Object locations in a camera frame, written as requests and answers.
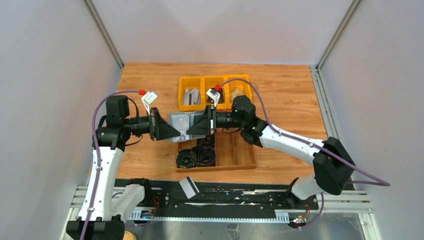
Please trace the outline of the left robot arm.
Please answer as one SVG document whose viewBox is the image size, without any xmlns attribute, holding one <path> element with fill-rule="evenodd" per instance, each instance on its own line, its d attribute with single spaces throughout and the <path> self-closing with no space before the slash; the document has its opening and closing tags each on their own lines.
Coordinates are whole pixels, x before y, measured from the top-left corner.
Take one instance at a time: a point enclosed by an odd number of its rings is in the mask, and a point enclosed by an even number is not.
<svg viewBox="0 0 424 240">
<path fill-rule="evenodd" d="M 126 222 L 135 208 L 153 205 L 157 209 L 160 199 L 153 195 L 152 186 L 146 178 L 133 178 L 113 201 L 117 170 L 127 141 L 131 136 L 148 134 L 153 141 L 180 136 L 169 125 L 156 107 L 150 104 L 158 97 L 153 91 L 139 90 L 147 115 L 129 118 L 128 91 L 109 94 L 96 107 L 92 117 L 93 159 L 88 188 L 84 202 L 75 220 L 66 224 L 65 232 L 73 240 L 122 240 Z M 97 111 L 106 105 L 106 115 L 99 122 Z"/>
</svg>

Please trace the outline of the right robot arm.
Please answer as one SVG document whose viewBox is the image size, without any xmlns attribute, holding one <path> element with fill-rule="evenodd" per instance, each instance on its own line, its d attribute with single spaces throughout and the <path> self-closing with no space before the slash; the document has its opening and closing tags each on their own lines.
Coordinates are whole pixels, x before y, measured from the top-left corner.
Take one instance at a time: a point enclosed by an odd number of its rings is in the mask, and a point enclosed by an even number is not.
<svg viewBox="0 0 424 240">
<path fill-rule="evenodd" d="M 294 179 L 286 190 L 285 201 L 292 209 L 316 194 L 340 195 L 353 173 L 355 164 L 339 139 L 313 139 L 282 130 L 259 118 L 256 106 L 245 95 L 235 98 L 231 111 L 207 106 L 186 132 L 207 136 L 229 128 L 240 129 L 241 137 L 250 145 L 281 151 L 313 167 L 313 173 Z"/>
</svg>

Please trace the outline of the white credit card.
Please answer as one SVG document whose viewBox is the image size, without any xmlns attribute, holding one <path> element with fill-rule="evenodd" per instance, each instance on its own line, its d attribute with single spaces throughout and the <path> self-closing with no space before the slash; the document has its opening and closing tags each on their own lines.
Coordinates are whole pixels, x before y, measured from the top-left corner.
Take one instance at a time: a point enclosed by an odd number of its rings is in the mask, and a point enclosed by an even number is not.
<svg viewBox="0 0 424 240">
<path fill-rule="evenodd" d="M 187 199 L 191 199 L 200 193 L 199 188 L 197 187 L 196 183 L 193 181 L 191 176 L 187 176 L 184 179 L 180 180 L 179 185 L 181 186 Z"/>
</svg>

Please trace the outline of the grey card holder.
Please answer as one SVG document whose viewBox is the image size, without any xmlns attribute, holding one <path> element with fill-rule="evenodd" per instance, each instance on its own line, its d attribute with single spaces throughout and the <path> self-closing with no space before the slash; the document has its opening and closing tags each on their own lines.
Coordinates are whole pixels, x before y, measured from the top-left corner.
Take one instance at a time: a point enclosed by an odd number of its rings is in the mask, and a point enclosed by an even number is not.
<svg viewBox="0 0 424 240">
<path fill-rule="evenodd" d="M 167 122 L 180 132 L 180 136 L 168 139 L 169 142 L 178 143 L 194 139 L 205 138 L 205 135 L 189 135 L 187 130 L 194 125 L 195 117 L 201 116 L 202 111 L 179 111 L 167 114 Z"/>
</svg>

